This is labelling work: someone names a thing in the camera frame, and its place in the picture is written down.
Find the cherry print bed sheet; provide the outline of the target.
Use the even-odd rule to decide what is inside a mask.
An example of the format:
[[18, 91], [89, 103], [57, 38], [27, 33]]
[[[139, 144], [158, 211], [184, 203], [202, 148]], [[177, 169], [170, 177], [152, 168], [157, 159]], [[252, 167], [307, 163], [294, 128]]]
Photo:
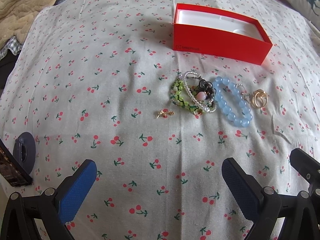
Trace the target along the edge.
[[[263, 65], [173, 51], [177, 3], [257, 19], [273, 43]], [[246, 128], [220, 110], [195, 116], [169, 98], [189, 70], [262, 89], [268, 104]], [[175, 114], [156, 119], [162, 109]], [[279, 194], [308, 188], [289, 155], [319, 158], [319, 32], [276, 0], [65, 0], [37, 16], [1, 96], [1, 139], [12, 148], [24, 131], [36, 141], [24, 196], [97, 165], [67, 223], [75, 239], [244, 239], [222, 162]]]

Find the dark round disc object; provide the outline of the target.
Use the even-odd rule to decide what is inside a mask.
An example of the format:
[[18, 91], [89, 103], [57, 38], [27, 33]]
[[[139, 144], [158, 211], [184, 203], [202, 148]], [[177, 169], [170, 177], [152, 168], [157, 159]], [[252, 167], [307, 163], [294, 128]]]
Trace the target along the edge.
[[25, 172], [30, 175], [36, 158], [36, 144], [31, 133], [23, 132], [15, 140], [13, 156]]

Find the red open gift box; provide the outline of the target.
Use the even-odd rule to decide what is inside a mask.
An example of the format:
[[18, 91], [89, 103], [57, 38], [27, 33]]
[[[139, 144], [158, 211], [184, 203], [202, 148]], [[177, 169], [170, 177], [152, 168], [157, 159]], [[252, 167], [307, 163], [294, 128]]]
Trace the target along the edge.
[[176, 4], [173, 50], [261, 65], [272, 42], [258, 20], [194, 4]]

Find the small gold red earring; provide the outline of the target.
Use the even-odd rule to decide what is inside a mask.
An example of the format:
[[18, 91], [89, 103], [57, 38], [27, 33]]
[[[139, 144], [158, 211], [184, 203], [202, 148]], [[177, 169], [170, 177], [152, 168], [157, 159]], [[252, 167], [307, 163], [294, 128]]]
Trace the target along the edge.
[[163, 118], [167, 118], [168, 116], [172, 116], [175, 113], [173, 111], [168, 111], [167, 109], [162, 109], [161, 111], [159, 111], [157, 113], [156, 119], [163, 117]]

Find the silver hoop charm earring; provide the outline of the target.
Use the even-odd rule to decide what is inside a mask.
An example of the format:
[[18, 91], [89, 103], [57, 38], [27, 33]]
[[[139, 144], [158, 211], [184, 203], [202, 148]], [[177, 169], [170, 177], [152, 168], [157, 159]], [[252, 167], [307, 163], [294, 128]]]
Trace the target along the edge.
[[239, 90], [240, 95], [242, 96], [242, 99], [246, 102], [249, 102], [250, 100], [250, 94], [242, 84], [237, 84], [236, 88]]

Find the beige quilted blanket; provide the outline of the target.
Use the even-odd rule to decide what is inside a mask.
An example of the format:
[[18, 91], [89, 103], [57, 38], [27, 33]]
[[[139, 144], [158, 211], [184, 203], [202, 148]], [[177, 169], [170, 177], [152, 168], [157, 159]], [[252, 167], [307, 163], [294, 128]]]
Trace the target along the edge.
[[24, 44], [36, 16], [56, 1], [1, 0], [1, 52], [7, 52], [11, 39]]

